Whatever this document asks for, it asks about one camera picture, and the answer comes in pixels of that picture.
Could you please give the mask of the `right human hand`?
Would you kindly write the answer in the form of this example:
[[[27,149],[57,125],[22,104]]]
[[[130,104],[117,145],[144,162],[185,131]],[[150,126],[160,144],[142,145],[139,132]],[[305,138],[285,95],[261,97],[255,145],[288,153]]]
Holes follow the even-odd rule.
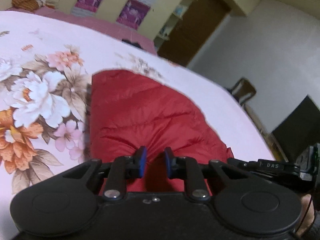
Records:
[[[300,194],[302,204],[302,219],[296,229],[296,235],[301,237],[313,224],[315,220],[315,210],[313,206],[312,196],[310,194]]]

